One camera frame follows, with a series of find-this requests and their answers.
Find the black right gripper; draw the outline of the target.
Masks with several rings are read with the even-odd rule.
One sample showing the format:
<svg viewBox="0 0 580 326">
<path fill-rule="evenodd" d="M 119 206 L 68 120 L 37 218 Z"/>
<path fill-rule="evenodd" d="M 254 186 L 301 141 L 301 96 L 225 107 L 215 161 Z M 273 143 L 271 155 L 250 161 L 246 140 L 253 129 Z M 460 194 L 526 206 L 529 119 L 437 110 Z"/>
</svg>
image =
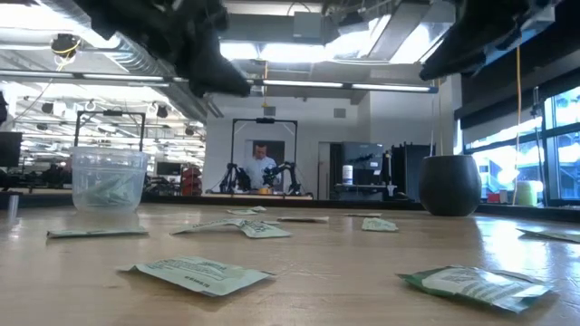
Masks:
<svg viewBox="0 0 580 326">
<path fill-rule="evenodd" d="M 521 26 L 525 21 L 561 0 L 452 0 L 459 7 L 456 26 L 479 28 L 500 22 Z M 453 27 L 438 49 L 423 64 L 420 78 L 431 81 L 456 73 L 475 72 L 486 65 L 488 56 L 505 51 L 517 39 L 517 28 L 495 27 L 468 31 Z"/>
</svg>

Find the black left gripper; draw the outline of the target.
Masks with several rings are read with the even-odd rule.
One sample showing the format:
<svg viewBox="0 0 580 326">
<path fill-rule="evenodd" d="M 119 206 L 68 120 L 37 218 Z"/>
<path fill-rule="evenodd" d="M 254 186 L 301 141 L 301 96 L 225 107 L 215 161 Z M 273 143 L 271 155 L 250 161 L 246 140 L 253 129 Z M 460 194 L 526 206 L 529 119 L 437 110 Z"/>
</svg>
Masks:
<svg viewBox="0 0 580 326">
<path fill-rule="evenodd" d="M 221 0 L 91 0 L 90 17 L 104 38 L 123 34 L 172 63 L 198 98 L 250 94 L 246 77 L 220 51 L 218 32 L 227 29 Z"/>
</svg>

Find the clear plastic tub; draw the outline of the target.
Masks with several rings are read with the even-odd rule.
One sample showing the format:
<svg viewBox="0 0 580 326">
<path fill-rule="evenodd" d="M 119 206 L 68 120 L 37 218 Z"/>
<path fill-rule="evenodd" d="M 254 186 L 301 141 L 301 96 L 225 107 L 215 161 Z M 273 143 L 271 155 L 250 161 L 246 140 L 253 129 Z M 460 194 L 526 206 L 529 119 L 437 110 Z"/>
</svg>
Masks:
<svg viewBox="0 0 580 326">
<path fill-rule="evenodd" d="M 72 201 L 83 212 L 124 214 L 140 204 L 149 155 L 132 149 L 72 149 Z"/>
</svg>

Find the red storage bins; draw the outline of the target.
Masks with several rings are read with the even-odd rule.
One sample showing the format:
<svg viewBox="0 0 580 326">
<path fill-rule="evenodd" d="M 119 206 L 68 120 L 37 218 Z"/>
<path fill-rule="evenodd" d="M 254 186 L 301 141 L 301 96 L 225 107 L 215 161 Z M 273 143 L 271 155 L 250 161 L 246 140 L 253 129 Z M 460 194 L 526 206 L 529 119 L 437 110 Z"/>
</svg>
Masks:
<svg viewBox="0 0 580 326">
<path fill-rule="evenodd" d="M 185 197 L 197 197 L 202 194 L 201 171 L 198 167 L 182 169 L 180 187 L 181 195 Z"/>
</svg>

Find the dark green Truvia packet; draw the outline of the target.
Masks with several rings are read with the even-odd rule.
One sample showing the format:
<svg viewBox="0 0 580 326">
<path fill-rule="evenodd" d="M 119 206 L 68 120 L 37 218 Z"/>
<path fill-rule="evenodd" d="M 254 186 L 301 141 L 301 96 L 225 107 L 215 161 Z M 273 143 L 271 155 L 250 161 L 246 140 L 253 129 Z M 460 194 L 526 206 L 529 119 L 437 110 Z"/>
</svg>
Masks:
<svg viewBox="0 0 580 326">
<path fill-rule="evenodd" d="M 551 284 L 522 273 L 461 265 L 397 276 L 430 295 L 457 297 L 515 313 L 525 311 L 552 290 Z"/>
</svg>

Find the long ceiling light strip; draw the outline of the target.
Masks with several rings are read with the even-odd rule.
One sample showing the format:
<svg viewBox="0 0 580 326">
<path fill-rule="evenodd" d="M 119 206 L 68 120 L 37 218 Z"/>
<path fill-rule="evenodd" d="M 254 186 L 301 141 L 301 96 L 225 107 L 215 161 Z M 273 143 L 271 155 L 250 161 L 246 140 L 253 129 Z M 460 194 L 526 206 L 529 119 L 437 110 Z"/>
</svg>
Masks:
<svg viewBox="0 0 580 326">
<path fill-rule="evenodd" d="M 156 75 L 133 75 L 111 74 L 90 72 L 53 72 L 53 71 L 21 71 L 0 69 L 0 77 L 6 79 L 55 79 L 55 80 L 86 80 L 104 82 L 126 82 L 145 84 L 148 86 L 165 87 L 170 83 L 187 83 L 188 80 L 180 77 L 156 76 Z M 274 86 L 274 87 L 298 87 L 314 89 L 341 89 L 347 91 L 390 91 L 408 93 L 438 93 L 436 86 L 416 86 L 405 84 L 372 84 L 331 81 L 289 81 L 269 79 L 248 79 L 250 85 Z"/>
</svg>

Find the person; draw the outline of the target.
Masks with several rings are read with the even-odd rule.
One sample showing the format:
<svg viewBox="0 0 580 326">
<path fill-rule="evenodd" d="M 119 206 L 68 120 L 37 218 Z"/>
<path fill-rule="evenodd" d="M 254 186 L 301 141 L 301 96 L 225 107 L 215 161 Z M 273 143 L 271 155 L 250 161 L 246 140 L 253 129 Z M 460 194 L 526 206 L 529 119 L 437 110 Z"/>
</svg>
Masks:
<svg viewBox="0 0 580 326">
<path fill-rule="evenodd" d="M 254 146 L 251 158 L 247 158 L 244 165 L 251 189 L 259 189 L 264 185 L 263 176 L 267 168 L 275 168 L 276 162 L 267 155 L 267 144 L 258 142 Z"/>
</svg>

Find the background wooden table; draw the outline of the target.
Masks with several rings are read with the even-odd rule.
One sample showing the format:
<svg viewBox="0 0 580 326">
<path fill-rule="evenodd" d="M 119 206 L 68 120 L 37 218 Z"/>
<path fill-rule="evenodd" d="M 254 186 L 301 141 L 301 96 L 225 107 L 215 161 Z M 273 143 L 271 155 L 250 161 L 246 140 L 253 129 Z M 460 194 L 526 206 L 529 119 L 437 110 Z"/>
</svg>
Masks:
<svg viewBox="0 0 580 326">
<path fill-rule="evenodd" d="M 314 200 L 312 196 L 287 196 L 287 195 L 260 195 L 260 194 L 202 194 L 207 198 L 233 198 L 233 199 L 268 199 L 268 200 Z"/>
</svg>

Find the black tall cabinet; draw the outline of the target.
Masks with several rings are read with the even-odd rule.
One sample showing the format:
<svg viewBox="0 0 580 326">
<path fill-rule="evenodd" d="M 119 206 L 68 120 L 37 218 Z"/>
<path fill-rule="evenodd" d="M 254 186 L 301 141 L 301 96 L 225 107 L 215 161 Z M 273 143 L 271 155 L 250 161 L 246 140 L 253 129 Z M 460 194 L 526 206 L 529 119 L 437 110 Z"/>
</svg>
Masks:
<svg viewBox="0 0 580 326">
<path fill-rule="evenodd" d="M 391 148 L 391 179 L 396 194 L 402 193 L 409 200 L 419 201 L 421 162 L 430 154 L 430 145 L 403 143 Z"/>
</svg>

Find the dark round bowl yellow inside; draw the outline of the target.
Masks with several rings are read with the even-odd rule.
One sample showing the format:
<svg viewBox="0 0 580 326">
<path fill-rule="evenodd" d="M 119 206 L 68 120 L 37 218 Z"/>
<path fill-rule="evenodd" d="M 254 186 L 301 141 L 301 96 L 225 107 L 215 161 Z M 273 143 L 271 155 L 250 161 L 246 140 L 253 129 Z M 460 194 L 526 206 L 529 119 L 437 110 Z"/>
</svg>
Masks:
<svg viewBox="0 0 580 326">
<path fill-rule="evenodd" d="M 468 216 L 479 206 L 481 178 L 469 155 L 426 157 L 420 165 L 419 198 L 434 216 Z"/>
</svg>

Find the yellow-green roll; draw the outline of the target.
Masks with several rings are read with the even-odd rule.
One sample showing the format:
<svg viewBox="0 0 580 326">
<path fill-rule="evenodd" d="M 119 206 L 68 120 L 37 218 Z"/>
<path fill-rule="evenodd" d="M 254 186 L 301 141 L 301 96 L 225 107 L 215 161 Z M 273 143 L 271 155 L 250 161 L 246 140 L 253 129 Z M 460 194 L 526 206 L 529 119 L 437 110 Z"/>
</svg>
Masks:
<svg viewBox="0 0 580 326">
<path fill-rule="evenodd" d="M 543 183 L 536 180 L 518 181 L 516 187 L 516 203 L 519 206 L 537 206 L 539 196 L 543 193 Z"/>
</svg>

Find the black computer monitor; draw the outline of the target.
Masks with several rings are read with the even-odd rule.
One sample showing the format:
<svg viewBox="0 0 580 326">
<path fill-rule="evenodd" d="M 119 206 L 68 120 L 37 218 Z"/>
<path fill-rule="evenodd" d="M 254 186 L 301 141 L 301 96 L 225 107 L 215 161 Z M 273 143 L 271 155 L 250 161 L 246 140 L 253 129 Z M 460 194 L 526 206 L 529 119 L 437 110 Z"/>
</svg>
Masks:
<svg viewBox="0 0 580 326">
<path fill-rule="evenodd" d="M 18 166 L 22 139 L 22 132 L 0 131 L 0 168 Z"/>
</svg>

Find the silver ribbed air duct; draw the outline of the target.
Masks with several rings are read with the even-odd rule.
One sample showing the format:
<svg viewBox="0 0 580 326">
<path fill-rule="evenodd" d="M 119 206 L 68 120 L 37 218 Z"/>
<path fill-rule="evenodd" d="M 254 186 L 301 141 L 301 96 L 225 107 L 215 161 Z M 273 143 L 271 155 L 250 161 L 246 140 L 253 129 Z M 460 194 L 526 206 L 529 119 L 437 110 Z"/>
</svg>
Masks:
<svg viewBox="0 0 580 326">
<path fill-rule="evenodd" d="M 91 27 L 91 18 L 73 0 L 35 0 L 41 7 L 50 9 L 61 18 L 71 20 L 80 27 L 84 37 L 100 36 Z M 116 53 L 108 54 L 108 57 L 130 74 L 170 76 L 173 71 L 170 67 L 150 56 L 140 45 L 131 41 L 123 34 L 116 33 L 114 41 L 119 44 L 115 48 Z M 211 102 L 195 98 L 189 91 L 187 84 L 170 85 L 159 90 L 169 101 L 186 117 L 205 122 L 208 114 L 218 118 L 218 112 L 211 107 Z"/>
</svg>

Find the black background gantry frame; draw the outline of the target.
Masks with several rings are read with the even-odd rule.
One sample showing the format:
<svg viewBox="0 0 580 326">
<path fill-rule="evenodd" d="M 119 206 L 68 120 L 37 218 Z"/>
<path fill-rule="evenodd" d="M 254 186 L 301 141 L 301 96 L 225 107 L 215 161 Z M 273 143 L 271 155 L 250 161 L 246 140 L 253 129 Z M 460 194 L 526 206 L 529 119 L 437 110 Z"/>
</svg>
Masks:
<svg viewBox="0 0 580 326">
<path fill-rule="evenodd" d="M 281 128 L 286 128 L 289 135 L 295 138 L 298 122 L 273 118 L 234 119 L 232 121 L 229 163 L 235 163 L 243 168 L 247 140 L 283 141 L 285 143 L 287 137 L 278 134 Z M 265 170 L 264 183 L 267 187 L 273 188 L 274 194 L 287 196 L 301 194 L 301 185 L 295 174 L 295 161 L 296 145 L 288 146 L 285 144 L 285 161 L 275 168 Z M 247 192 L 236 189 L 235 192 L 257 194 L 257 190 L 252 189 Z"/>
<path fill-rule="evenodd" d="M 104 117 L 139 116 L 141 123 L 137 124 L 138 135 L 133 138 L 117 138 L 122 145 L 132 145 L 131 140 L 138 140 L 138 149 L 114 149 L 97 147 L 80 147 L 81 128 L 89 123 L 96 115 Z M 112 173 L 113 179 L 119 179 L 127 175 L 133 175 L 133 182 L 138 189 L 142 189 L 146 179 L 149 155 L 143 151 L 144 131 L 146 125 L 146 115 L 140 112 L 127 112 L 122 110 L 80 110 L 77 112 L 75 125 L 73 149 L 72 149 L 72 170 L 96 171 L 102 173 Z"/>
</svg>

